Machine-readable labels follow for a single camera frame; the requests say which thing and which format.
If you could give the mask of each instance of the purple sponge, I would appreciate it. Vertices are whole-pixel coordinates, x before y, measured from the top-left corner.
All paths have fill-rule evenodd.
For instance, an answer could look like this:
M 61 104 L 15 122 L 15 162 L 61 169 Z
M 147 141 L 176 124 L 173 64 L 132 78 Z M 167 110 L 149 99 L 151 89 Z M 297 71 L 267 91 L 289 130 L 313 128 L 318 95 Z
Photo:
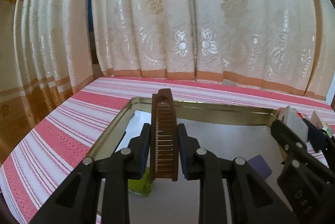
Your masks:
M 272 174 L 271 168 L 261 155 L 257 155 L 248 161 L 248 164 L 263 178 L 266 179 Z

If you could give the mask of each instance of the cream curtain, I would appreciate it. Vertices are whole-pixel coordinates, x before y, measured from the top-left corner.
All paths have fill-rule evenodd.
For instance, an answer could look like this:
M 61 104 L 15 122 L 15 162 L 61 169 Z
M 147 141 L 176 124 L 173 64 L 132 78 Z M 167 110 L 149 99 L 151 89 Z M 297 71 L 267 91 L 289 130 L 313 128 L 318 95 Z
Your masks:
M 92 0 L 92 6 L 105 75 L 324 99 L 334 74 L 329 0 Z
M 93 81 L 93 70 L 86 0 L 0 0 L 0 11 L 2 163 L 41 119 Z

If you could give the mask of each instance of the wooden comb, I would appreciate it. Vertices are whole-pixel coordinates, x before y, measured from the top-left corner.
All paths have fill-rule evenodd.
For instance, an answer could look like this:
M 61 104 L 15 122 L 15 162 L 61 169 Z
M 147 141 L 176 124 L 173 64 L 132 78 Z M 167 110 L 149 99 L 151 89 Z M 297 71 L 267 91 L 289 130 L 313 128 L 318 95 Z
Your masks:
M 150 178 L 178 179 L 177 118 L 170 89 L 152 95 Z

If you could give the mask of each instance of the striped bedsheet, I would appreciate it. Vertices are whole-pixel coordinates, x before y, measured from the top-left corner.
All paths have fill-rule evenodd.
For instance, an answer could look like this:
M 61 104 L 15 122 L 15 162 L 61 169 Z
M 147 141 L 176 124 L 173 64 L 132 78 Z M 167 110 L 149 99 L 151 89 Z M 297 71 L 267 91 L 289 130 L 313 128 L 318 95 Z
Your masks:
M 161 88 L 171 88 L 176 100 L 272 109 L 290 105 L 308 116 L 317 110 L 335 128 L 334 111 L 317 99 L 216 84 L 101 77 L 43 119 L 1 166 L 0 188 L 18 222 L 32 219 L 129 99 L 151 97 Z M 322 154 L 313 155 L 325 163 Z

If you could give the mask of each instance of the green object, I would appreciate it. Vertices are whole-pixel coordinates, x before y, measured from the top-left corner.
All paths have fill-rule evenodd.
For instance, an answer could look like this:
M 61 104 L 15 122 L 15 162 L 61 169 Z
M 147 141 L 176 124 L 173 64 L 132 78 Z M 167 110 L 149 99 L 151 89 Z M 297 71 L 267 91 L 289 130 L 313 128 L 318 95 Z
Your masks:
M 329 125 L 327 124 L 327 127 L 324 127 L 323 130 L 326 131 L 327 135 L 331 138 L 333 136 L 333 130 Z
M 150 168 L 145 169 L 145 173 L 140 180 L 129 179 L 128 180 L 128 192 L 134 193 L 136 195 L 147 197 L 151 193 L 151 184 L 153 183 L 150 180 Z

